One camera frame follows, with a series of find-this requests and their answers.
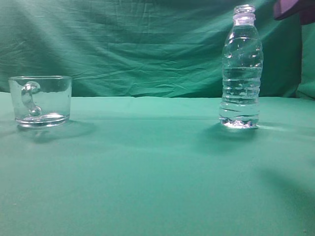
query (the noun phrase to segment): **mug base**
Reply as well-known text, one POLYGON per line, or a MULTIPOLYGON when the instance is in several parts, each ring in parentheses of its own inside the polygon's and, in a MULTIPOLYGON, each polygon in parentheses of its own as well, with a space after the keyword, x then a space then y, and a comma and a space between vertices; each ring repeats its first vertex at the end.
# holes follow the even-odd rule
POLYGON ((69 116, 60 115, 57 113, 50 113, 39 117, 27 116, 23 119, 15 118, 19 126, 27 128, 53 127, 66 123, 69 116))

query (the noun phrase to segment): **bottle base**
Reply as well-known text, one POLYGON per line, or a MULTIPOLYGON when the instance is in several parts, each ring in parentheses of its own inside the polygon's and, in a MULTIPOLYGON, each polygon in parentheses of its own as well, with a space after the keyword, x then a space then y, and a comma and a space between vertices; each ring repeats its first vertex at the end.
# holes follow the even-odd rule
POLYGON ((220 117, 220 123, 226 127, 234 129, 256 129, 258 120, 240 120, 240 119, 230 119, 227 117, 220 117))

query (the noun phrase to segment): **mug rim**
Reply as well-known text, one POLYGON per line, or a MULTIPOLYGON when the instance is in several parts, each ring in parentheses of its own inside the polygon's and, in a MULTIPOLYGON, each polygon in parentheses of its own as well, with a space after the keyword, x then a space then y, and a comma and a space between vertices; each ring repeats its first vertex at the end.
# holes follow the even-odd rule
POLYGON ((35 75, 35 76, 13 76, 10 77, 9 80, 31 80, 31 79, 56 79, 56 80, 61 80, 61 79, 71 79, 70 76, 63 76, 63 75, 35 75))

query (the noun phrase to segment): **bottle neck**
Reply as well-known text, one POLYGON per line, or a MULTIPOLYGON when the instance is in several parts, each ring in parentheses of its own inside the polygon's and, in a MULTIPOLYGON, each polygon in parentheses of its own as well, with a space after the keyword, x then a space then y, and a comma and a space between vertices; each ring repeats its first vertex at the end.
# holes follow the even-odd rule
POLYGON ((240 13, 233 16, 234 26, 240 25, 254 25, 255 14, 253 13, 240 13))

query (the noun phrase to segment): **purple object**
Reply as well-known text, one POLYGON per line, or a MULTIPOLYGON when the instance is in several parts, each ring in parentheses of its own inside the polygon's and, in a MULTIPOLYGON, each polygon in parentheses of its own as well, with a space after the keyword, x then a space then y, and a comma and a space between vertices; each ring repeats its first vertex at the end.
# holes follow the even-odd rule
POLYGON ((275 20, 300 13, 302 25, 315 22, 315 0, 278 0, 274 5, 275 20))

